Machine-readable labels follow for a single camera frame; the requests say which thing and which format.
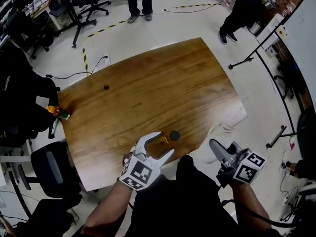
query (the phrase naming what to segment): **desk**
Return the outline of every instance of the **desk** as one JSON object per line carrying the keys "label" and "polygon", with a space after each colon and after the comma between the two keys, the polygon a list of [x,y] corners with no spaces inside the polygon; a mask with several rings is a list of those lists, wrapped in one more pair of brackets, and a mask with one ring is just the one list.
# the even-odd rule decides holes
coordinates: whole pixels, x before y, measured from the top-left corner
{"label": "desk", "polygon": [[113,184],[122,156],[145,134],[178,130],[175,160],[198,148],[213,123],[234,126],[247,116],[201,38],[113,64],[64,89],[58,99],[72,113],[63,127],[87,191]]}
{"label": "desk", "polygon": [[33,14],[31,14],[31,18],[34,19],[34,18],[37,18],[39,15],[41,15],[44,11],[47,12],[47,14],[49,15],[50,19],[54,22],[55,26],[57,27],[58,30],[61,30],[61,27],[60,25],[58,24],[56,18],[49,14],[50,13],[50,9],[49,9],[49,5],[51,3],[52,0],[48,0],[46,1],[45,3],[43,3],[39,9]]}

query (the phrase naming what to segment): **white floor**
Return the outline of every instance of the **white floor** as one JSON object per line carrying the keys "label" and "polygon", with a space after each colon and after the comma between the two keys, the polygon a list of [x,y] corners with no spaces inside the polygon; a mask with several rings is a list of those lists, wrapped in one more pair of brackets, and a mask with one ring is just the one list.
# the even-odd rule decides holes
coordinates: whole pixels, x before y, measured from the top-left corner
{"label": "white floor", "polygon": [[[290,151],[288,138],[284,138],[280,139],[272,149],[266,150],[266,144],[271,142],[276,136],[281,125],[288,127],[286,132],[291,132],[291,130],[281,98],[259,58],[255,55],[252,62],[242,64],[231,71],[228,69],[229,64],[244,59],[258,45],[258,42],[246,28],[236,32],[237,43],[228,40],[227,45],[222,45],[219,42],[217,36],[219,27],[230,13],[225,5],[217,5],[195,13],[176,14],[163,11],[167,9],[175,12],[190,12],[201,10],[205,7],[181,9],[175,9],[174,7],[217,2],[219,0],[153,0],[154,14],[152,22],[146,22],[144,18],[138,18],[134,24],[119,24],[85,39],[86,36],[129,17],[127,0],[112,0],[112,4],[107,6],[110,12],[109,16],[106,17],[103,12],[96,12],[91,16],[90,19],[97,19],[98,23],[96,26],[87,26],[81,31],[76,49],[71,48],[76,32],[76,28],[72,28],[54,40],[49,52],[46,53],[44,50],[40,50],[37,54],[37,59],[32,61],[32,65],[36,67],[39,73],[66,77],[85,71],[82,57],[83,48],[85,48],[88,67],[91,72],[105,53],[109,53],[111,64],[113,64],[161,46],[197,37],[203,38],[227,73],[248,113],[248,117],[235,127],[237,130],[236,141],[243,148],[249,147],[269,159],[252,187],[271,219],[278,220],[282,213],[284,202],[284,194],[280,192],[280,183],[284,177],[284,171],[279,167],[282,154],[284,151],[288,151],[290,160],[297,161],[300,159],[298,145],[296,143],[294,150]],[[263,50],[260,50],[260,52],[268,66],[276,74],[275,60],[270,60]],[[104,61],[101,61],[98,69],[103,66]],[[69,79],[54,79],[54,82],[63,89],[85,76],[85,74],[81,74]],[[295,99],[286,99],[286,101],[296,127],[299,116],[297,102]],[[58,124],[55,135],[55,140],[65,139],[61,124]],[[51,142],[52,140],[47,139],[47,131],[45,131],[37,139],[33,140],[33,151]],[[29,164],[24,165],[27,174],[34,175]],[[216,179],[219,163],[215,162],[211,165],[196,163],[196,165],[198,169],[211,178]],[[167,177],[173,178],[175,170],[176,164],[172,163],[164,172]],[[291,192],[295,186],[301,185],[301,183],[301,181],[293,177],[286,176],[282,189]],[[32,185],[32,190],[30,191],[27,191],[23,184],[19,184],[19,187],[24,195],[38,200],[46,198],[39,185]],[[74,208],[79,220],[65,236],[71,236],[78,227],[84,224],[89,213],[105,196],[109,188],[101,189],[96,194],[93,192],[82,192],[83,199]],[[13,191],[13,188],[9,183],[7,186],[1,187],[0,190]],[[2,208],[1,212],[7,216],[26,219],[27,217],[17,197],[14,194],[1,191],[0,195],[7,204],[7,208]],[[232,191],[229,188],[225,188],[220,191],[219,195],[221,199],[228,199],[232,197]],[[28,197],[25,197],[25,201],[31,212],[38,203],[36,200]],[[227,205],[226,209],[233,213],[234,206],[231,204]],[[131,210],[128,208],[125,220],[117,236],[124,236],[130,223],[130,216]],[[12,219],[10,222],[16,224],[17,221]]]}

